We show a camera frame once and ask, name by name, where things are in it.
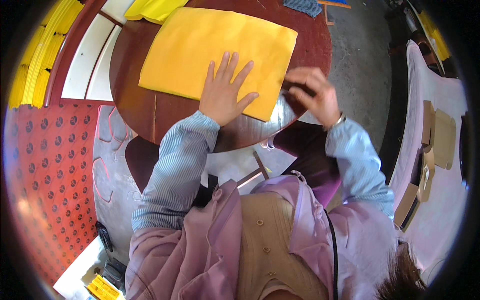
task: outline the round wooden table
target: round wooden table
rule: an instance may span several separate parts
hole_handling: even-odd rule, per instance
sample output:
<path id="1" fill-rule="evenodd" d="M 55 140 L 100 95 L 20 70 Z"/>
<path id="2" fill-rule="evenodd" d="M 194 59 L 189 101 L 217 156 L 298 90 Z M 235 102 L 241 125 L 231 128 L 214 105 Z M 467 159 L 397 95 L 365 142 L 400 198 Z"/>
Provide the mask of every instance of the round wooden table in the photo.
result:
<path id="1" fill-rule="evenodd" d="M 269 20 L 298 32 L 289 69 L 318 66 L 330 71 L 332 41 L 324 18 L 282 6 L 281 0 L 191 0 L 186 6 L 234 11 Z M 168 129 L 193 114 L 199 101 L 147 90 L 138 86 L 140 70 L 160 26 L 144 19 L 128 21 L 113 49 L 110 87 L 123 120 L 139 136 L 160 144 Z M 279 132 L 296 121 L 305 108 L 282 90 L 269 122 L 240 115 L 220 129 L 214 152 L 247 147 Z"/>

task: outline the white cloth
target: white cloth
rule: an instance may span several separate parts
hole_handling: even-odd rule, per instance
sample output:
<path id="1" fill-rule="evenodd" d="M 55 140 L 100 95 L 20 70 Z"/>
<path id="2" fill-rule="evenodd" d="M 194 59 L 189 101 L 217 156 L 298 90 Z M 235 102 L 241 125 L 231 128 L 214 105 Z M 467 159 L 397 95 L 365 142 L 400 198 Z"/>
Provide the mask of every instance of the white cloth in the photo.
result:
<path id="1" fill-rule="evenodd" d="M 466 190 L 462 185 L 458 145 L 461 116 L 467 110 L 465 93 L 460 80 L 444 78 L 425 63 L 419 47 L 407 43 L 408 109 L 402 145 L 390 181 L 395 193 L 394 209 L 402 199 L 421 147 L 423 101 L 431 101 L 456 123 L 454 161 L 450 170 L 435 166 L 432 190 L 427 202 L 421 203 L 407 231 L 399 237 L 412 243 L 420 269 L 425 270 L 438 259 L 447 256 L 458 231 L 465 208 Z"/>

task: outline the finger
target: finger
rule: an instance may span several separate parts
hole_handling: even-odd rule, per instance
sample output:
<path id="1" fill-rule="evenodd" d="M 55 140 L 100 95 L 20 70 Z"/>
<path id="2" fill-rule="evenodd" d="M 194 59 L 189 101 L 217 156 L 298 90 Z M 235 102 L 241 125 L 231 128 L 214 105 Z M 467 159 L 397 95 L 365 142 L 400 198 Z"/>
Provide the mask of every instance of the finger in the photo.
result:
<path id="1" fill-rule="evenodd" d="M 228 60 L 230 59 L 230 52 L 226 51 L 223 54 L 222 61 L 220 65 L 218 66 L 218 70 L 216 71 L 215 78 L 222 78 L 223 74 L 225 73 L 225 69 L 227 68 L 228 65 Z"/>
<path id="2" fill-rule="evenodd" d="M 314 100 L 304 90 L 299 87 L 293 86 L 288 92 L 292 94 L 300 103 L 306 108 L 310 109 L 313 106 Z"/>
<path id="3" fill-rule="evenodd" d="M 287 79 L 287 80 L 292 79 L 292 82 L 293 82 L 293 80 L 296 80 L 299 77 L 300 78 L 304 77 L 304 76 L 308 75 L 309 73 L 311 73 L 312 75 L 314 75 L 316 78 L 318 78 L 321 81 L 326 81 L 326 77 L 325 77 L 324 73 L 318 67 L 298 67 L 298 68 L 295 68 L 295 69 L 287 72 L 287 74 L 285 75 L 285 79 Z"/>
<path id="4" fill-rule="evenodd" d="M 290 82 L 304 84 L 316 93 L 321 91 L 326 81 L 319 68 L 317 70 L 314 70 L 314 68 L 298 68 L 288 72 L 285 75 L 285 79 Z"/>
<path id="5" fill-rule="evenodd" d="M 252 103 L 256 98 L 258 98 L 258 96 L 259 94 L 257 92 L 253 92 L 253 93 L 248 93 L 245 97 L 243 97 L 237 103 L 237 110 L 239 114 L 241 114 L 250 103 Z"/>
<path id="6" fill-rule="evenodd" d="M 247 64 L 241 69 L 241 71 L 237 74 L 237 77 L 233 80 L 233 85 L 236 86 L 237 89 L 240 89 L 241 85 L 247 78 L 247 75 L 253 69 L 253 60 L 247 62 Z"/>
<path id="7" fill-rule="evenodd" d="M 207 78 L 205 78 L 205 83 L 213 82 L 213 73 L 215 71 L 215 62 L 213 60 L 210 61 L 207 70 Z"/>
<path id="8" fill-rule="evenodd" d="M 239 62 L 239 54 L 238 52 L 234 52 L 232 54 L 232 59 L 230 59 L 230 63 L 228 64 L 227 70 L 225 71 L 225 74 L 223 74 L 223 78 L 225 80 L 228 80 L 228 83 L 232 80 L 233 77 L 233 72 L 235 71 L 235 68 L 237 67 L 237 64 Z"/>

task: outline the folded yellow fabric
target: folded yellow fabric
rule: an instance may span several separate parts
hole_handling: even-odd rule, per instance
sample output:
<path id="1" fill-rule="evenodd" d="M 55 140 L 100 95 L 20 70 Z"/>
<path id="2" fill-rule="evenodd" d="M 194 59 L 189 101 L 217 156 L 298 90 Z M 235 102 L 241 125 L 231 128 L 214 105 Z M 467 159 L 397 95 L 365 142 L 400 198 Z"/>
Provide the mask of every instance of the folded yellow fabric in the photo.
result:
<path id="1" fill-rule="evenodd" d="M 155 24 L 163 24 L 168 15 L 178 7 L 183 7 L 188 0 L 135 0 L 125 18 L 130 21 L 145 18 Z"/>
<path id="2" fill-rule="evenodd" d="M 225 51 L 239 53 L 234 78 L 245 64 L 255 65 L 240 89 L 260 96 L 244 114 L 268 121 L 275 107 L 297 32 L 236 12 L 178 8 L 165 21 L 150 47 L 139 86 L 199 100 L 208 64 L 217 70 Z"/>

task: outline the light blue striped sleeve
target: light blue striped sleeve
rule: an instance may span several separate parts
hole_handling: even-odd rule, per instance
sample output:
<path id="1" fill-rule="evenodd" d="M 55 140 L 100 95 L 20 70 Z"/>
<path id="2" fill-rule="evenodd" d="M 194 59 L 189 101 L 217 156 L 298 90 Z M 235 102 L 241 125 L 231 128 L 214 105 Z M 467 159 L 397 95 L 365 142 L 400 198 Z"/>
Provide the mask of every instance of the light blue striped sleeve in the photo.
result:
<path id="1" fill-rule="evenodd" d="M 158 162 L 132 214 L 133 231 L 150 227 L 181 229 L 200 187 L 207 153 L 215 148 L 220 126 L 199 111 L 165 134 Z"/>
<path id="2" fill-rule="evenodd" d="M 381 161 L 368 133 L 358 123 L 346 119 L 332 128 L 325 152 L 337 160 L 344 202 L 368 202 L 393 219 L 393 191 L 385 184 Z"/>

